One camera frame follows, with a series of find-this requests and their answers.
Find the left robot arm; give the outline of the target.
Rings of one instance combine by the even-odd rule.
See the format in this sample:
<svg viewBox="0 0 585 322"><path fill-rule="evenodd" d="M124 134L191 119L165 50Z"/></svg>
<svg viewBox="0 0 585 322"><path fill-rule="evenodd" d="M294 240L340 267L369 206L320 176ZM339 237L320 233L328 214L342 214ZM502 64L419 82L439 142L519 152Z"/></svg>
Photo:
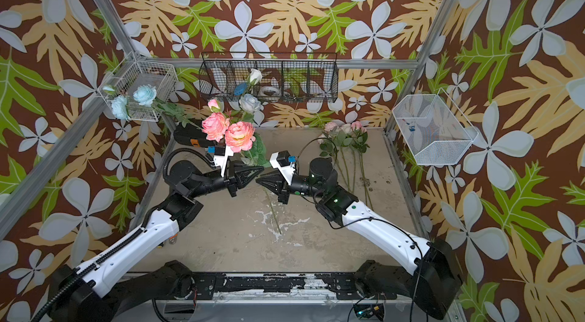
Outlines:
<svg viewBox="0 0 585 322"><path fill-rule="evenodd" d="M236 196L263 170L262 166L228 161L225 170L213 165L210 172L203 173L187 160L165 162L163 178L170 187L168 197L149 209L141 224L107 250L74 269L60 269L53 277L46 304L32 319L111 321L144 302L186 295L193 282L192 272L178 261L137 278L123 277L195 220L204 207L197 197L223 190Z"/></svg>

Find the black orange tool case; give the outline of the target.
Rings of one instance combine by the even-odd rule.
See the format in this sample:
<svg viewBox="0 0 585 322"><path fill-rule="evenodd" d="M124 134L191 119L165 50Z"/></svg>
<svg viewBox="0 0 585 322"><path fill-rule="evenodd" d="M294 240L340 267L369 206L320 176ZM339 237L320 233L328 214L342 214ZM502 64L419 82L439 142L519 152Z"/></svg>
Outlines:
<svg viewBox="0 0 585 322"><path fill-rule="evenodd" d="M183 126L179 124L173 132L173 138L180 145L197 148L209 148L216 146L215 141L207 139L207 134L201 130L202 120L195 120L192 124Z"/></svg>

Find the small pink bud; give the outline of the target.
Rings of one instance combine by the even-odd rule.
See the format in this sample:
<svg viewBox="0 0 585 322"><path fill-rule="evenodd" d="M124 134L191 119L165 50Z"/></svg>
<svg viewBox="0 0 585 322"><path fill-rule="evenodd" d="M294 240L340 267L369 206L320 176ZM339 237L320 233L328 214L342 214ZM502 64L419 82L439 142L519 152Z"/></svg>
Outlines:
<svg viewBox="0 0 585 322"><path fill-rule="evenodd" d="M222 112L221 105L215 99L208 101L208 107L210 108L212 113L221 113Z"/></svg>

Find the large pink carnation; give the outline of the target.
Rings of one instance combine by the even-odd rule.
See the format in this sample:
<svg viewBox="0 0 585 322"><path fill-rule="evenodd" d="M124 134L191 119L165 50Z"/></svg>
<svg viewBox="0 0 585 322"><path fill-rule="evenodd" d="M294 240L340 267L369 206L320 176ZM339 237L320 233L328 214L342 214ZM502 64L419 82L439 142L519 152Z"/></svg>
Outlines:
<svg viewBox="0 0 585 322"><path fill-rule="evenodd" d="M245 165L264 166L269 168L267 150L259 135L255 134L255 128L250 122L239 121L230 124L226 130L223 141L229 146L234 154L239 157L236 161ZM229 174L234 174L233 166L229 165Z"/></svg>

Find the white mesh basket right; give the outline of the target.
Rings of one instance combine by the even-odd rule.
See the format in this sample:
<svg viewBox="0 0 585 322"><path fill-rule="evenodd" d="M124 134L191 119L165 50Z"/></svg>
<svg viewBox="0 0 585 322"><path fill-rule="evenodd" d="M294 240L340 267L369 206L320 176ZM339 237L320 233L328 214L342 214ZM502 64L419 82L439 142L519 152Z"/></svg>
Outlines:
<svg viewBox="0 0 585 322"><path fill-rule="evenodd" d="M420 166L457 165L479 135L445 90L409 94L396 104L392 114Z"/></svg>

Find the light blue flower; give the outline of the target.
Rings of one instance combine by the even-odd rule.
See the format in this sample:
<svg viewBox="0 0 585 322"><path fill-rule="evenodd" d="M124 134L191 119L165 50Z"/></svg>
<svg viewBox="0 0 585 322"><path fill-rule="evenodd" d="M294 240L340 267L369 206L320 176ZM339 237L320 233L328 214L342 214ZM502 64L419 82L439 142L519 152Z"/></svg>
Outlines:
<svg viewBox="0 0 585 322"><path fill-rule="evenodd" d="M156 87L145 84L133 92L133 100L141 107L151 107L157 97Z"/></svg>

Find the bluish white rose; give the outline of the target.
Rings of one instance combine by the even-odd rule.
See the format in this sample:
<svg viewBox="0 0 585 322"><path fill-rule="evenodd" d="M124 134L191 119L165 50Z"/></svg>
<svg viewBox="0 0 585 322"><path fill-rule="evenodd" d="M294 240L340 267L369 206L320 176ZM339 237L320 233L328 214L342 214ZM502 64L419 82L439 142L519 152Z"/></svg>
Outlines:
<svg viewBox="0 0 585 322"><path fill-rule="evenodd" d="M255 114L262 108L262 102L252 94L244 94L239 99L239 107L245 113Z"/></svg>

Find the cream rose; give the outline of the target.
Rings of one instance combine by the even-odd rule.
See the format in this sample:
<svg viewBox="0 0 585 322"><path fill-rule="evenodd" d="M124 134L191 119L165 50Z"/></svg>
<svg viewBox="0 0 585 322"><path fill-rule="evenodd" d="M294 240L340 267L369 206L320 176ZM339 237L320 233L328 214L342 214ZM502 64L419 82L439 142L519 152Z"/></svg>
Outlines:
<svg viewBox="0 0 585 322"><path fill-rule="evenodd" d="M341 141L345 138L345 134L341 131L341 126L336 122L329 122L324 126L322 134L318 138L319 148L321 149L322 157L331 157L334 160L334 165L341 174L344 184L347 186L346 171L343 168L341 150Z"/></svg>

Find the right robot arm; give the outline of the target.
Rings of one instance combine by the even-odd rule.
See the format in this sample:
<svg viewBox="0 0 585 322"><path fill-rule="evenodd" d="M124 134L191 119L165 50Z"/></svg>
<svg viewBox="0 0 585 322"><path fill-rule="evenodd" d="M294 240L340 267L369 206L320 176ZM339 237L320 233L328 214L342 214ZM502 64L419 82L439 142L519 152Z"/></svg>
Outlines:
<svg viewBox="0 0 585 322"><path fill-rule="evenodd" d="M366 261L354 274L361 296L403 295L427 316L446 317L463 285L463 272L446 241L413 235L376 214L338 183L330 158L313 159L306 176L298 172L296 159L286 152L274 154L271 164L273 171L256 181L281 203L288 203L292 195L310 199L334 230L355 232L396 261L394 266Z"/></svg>

